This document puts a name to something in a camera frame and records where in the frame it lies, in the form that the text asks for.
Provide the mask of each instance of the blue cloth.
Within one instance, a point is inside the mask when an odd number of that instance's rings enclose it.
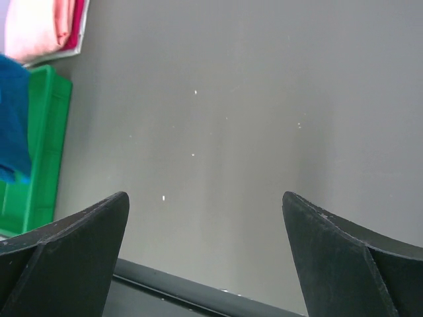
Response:
[[[0,180],[15,182],[19,172],[31,176],[28,152],[28,87],[30,73],[0,54]]]

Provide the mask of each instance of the red cloth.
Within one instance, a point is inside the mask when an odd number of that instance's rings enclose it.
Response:
[[[82,13],[84,11],[85,0],[75,0],[75,8],[73,11],[73,22],[71,35],[67,39],[64,47],[60,51],[72,50],[77,47],[79,41],[79,31],[81,29]]]

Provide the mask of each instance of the folded pink cloth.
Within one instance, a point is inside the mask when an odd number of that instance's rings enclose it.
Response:
[[[79,31],[81,30],[81,20],[84,12],[84,4],[84,0],[75,0],[71,35],[67,39],[67,42],[64,47],[60,49],[61,51],[73,50],[78,45]]]
[[[72,29],[75,0],[11,0],[5,55],[21,63],[56,52]]]

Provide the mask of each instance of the gray floor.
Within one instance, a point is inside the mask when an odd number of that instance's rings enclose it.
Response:
[[[423,246],[422,11],[91,0],[56,217],[125,190],[121,257],[306,313],[284,191]]]

